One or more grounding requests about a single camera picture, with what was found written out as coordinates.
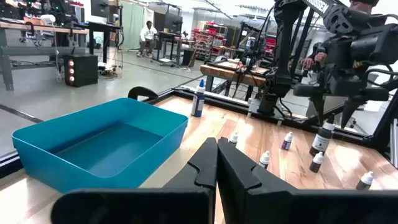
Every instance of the white bottle cap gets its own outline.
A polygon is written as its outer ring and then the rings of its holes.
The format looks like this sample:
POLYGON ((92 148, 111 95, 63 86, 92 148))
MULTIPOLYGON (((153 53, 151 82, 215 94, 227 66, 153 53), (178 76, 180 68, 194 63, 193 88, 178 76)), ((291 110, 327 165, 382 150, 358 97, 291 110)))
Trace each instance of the white bottle cap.
POLYGON ((363 175, 363 177, 361 178, 361 181, 364 182, 365 184, 372 185, 373 178, 374 178, 373 172, 369 171, 363 175))
POLYGON ((336 127, 335 124, 330 124, 330 123, 326 122, 325 124, 323 124, 322 128, 325 128, 326 130, 329 130, 329 131, 334 131, 335 127, 336 127))
POLYGON ((293 140, 293 133, 292 132, 287 133, 285 136, 285 141, 292 142, 292 140, 293 140))
POLYGON ((231 139, 229 141, 232 142, 232 143, 237 143, 238 142, 238 133, 234 133, 231 136, 231 139))
POLYGON ((262 154, 262 156, 260 158, 260 163, 269 164, 269 151, 266 151, 266 153, 262 154))
POLYGON ((313 162, 316 164, 322 164, 323 162, 323 152, 319 152, 315 157, 313 158, 313 162))
POLYGON ((199 83, 199 85, 197 86, 197 92, 198 92, 198 93, 204 93, 205 90, 206 90, 205 82, 204 82, 204 80, 200 80, 200 83, 199 83))

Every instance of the blue bottle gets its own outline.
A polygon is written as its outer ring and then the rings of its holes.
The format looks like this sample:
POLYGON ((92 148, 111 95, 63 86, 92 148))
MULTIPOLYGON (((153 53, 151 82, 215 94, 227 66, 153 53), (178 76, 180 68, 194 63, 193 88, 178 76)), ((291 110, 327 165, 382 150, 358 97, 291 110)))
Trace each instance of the blue bottle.
POLYGON ((191 115, 195 117, 201 117, 203 111, 203 105, 205 104, 205 81, 200 80, 200 84, 197 86, 195 96, 193 97, 191 115))

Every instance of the gray floor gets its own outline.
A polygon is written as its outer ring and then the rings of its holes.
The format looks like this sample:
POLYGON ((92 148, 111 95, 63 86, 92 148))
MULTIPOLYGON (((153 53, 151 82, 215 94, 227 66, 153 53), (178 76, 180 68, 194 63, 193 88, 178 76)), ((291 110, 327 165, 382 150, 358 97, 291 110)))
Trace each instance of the gray floor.
MULTIPOLYGON (((96 50, 95 54, 101 55, 101 51, 96 50)), ((205 79, 199 71, 200 65, 203 64, 201 61, 196 61, 195 66, 188 72, 182 68, 160 66, 158 62, 150 62, 149 58, 137 58, 136 52, 122 54, 111 49, 108 58, 109 62, 116 65, 121 65, 123 61, 122 77, 112 80, 100 78, 97 85, 81 88, 57 82, 54 68, 13 71, 15 90, 6 91, 3 82, 0 82, 0 104, 48 120, 120 97, 127 97, 128 91, 135 86, 144 86, 159 93, 181 84, 196 87, 201 78, 205 79)), ((48 57, 19 57, 15 60, 44 61, 48 60, 48 57)), ((223 80, 216 78, 213 88, 222 82, 223 80)), ((246 96, 246 88, 241 85, 236 92, 236 98, 243 99, 246 96)), ((234 89, 235 84, 231 87, 230 95, 234 93, 234 89)), ((284 98, 284 103, 293 113, 305 116, 309 102, 307 98, 294 96, 291 91, 284 98)), ((371 122, 368 112, 357 112, 354 116, 357 117, 361 127, 358 132, 373 133, 386 106, 387 104, 384 104, 379 112, 372 113, 374 121, 371 122)), ((32 123, 1 110, 0 123, 2 124, 0 125, 1 156, 14 150, 11 141, 12 132, 32 123)))

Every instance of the black bottle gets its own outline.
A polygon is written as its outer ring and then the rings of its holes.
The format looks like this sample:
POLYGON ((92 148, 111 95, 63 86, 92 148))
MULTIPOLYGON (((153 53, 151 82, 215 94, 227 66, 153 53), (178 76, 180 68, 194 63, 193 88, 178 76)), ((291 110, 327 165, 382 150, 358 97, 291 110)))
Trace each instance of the black bottle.
POLYGON ((361 180, 358 182, 356 186, 356 190, 369 190, 372 186, 373 182, 373 172, 369 171, 363 175, 361 180))
POLYGON ((325 154, 331 137, 333 136, 333 131, 335 130, 335 114, 332 114, 328 121, 323 125, 321 129, 319 129, 318 134, 315 136, 313 140, 312 147, 310 149, 311 156, 315 156, 319 152, 323 152, 325 154))
POLYGON ((319 152, 312 160, 310 171, 318 172, 323 162, 323 152, 319 152))

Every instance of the metal shelving unit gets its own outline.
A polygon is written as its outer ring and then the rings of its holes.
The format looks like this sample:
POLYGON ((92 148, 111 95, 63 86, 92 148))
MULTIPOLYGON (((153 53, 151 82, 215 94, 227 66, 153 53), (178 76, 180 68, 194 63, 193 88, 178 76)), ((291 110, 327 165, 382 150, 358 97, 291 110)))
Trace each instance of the metal shelving unit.
POLYGON ((195 40, 194 48, 196 49, 196 59, 210 60, 215 35, 193 30, 192 36, 195 40))

